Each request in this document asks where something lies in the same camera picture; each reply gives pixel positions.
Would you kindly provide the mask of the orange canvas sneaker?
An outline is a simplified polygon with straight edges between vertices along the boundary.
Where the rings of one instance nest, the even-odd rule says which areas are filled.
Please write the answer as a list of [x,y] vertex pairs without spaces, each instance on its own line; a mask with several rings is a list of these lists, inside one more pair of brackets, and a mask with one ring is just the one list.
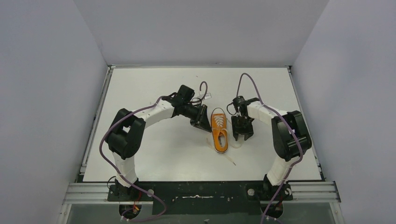
[[228,150],[228,131],[227,117],[222,108],[216,107],[213,109],[210,115],[210,124],[214,149],[217,153],[224,154]]

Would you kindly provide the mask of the cream shoelace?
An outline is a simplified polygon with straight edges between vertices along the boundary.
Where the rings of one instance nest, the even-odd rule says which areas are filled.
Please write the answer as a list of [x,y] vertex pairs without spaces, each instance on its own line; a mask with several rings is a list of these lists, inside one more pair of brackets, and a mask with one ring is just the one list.
[[219,154],[215,151],[214,149],[214,143],[213,143],[213,138],[212,138],[212,133],[208,134],[206,136],[206,143],[207,146],[214,151],[216,154],[218,154],[219,156],[224,157],[225,159],[227,159],[228,161],[230,161],[233,165],[236,166],[236,162],[234,161],[234,159],[231,157],[231,155],[228,153],[229,148],[233,148],[233,149],[238,149],[242,146],[242,143],[239,143],[238,141],[235,141],[231,134],[229,133],[229,131],[231,130],[231,121],[229,118],[227,118],[227,131],[228,131],[228,150],[224,153],[224,154]]

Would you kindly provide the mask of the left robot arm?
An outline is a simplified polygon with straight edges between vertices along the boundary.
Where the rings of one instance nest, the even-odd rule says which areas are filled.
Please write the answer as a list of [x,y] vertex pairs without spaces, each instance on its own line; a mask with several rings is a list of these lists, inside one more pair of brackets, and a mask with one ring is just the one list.
[[181,85],[177,92],[160,96],[153,105],[135,111],[123,108],[117,112],[99,145],[102,147],[107,143],[114,157],[114,162],[105,158],[105,161],[117,172],[113,192],[120,193],[126,199],[137,196],[138,177],[134,156],[141,146],[146,128],[181,115],[189,118],[193,127],[209,133],[212,131],[207,116],[207,106],[202,103],[202,98],[194,100],[194,95],[195,91],[192,88]]

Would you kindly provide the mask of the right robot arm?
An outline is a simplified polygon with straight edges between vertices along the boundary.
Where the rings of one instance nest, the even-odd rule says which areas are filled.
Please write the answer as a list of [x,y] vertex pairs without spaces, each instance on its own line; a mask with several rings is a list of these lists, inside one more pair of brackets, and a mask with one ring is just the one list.
[[232,135],[237,141],[254,135],[253,121],[258,120],[272,128],[274,163],[263,178],[262,186],[255,189],[259,199],[285,199],[291,195],[286,184],[291,169],[302,160],[312,147],[312,140],[300,111],[287,112],[264,105],[259,98],[237,96],[231,102],[235,113],[231,115]]

